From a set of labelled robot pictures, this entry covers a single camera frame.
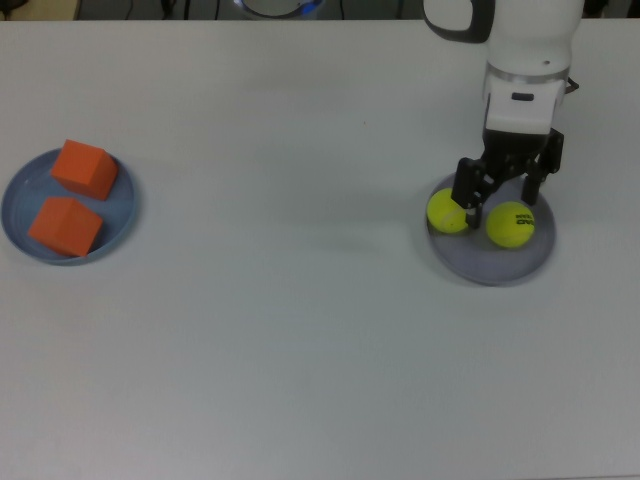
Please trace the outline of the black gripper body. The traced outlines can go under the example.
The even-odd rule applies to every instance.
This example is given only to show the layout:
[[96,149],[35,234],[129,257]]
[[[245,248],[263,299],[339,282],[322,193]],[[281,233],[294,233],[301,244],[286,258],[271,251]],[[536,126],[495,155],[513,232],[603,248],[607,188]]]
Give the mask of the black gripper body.
[[548,142],[549,134],[524,134],[483,130],[482,159],[489,171],[501,171],[510,160],[526,160],[537,156]]

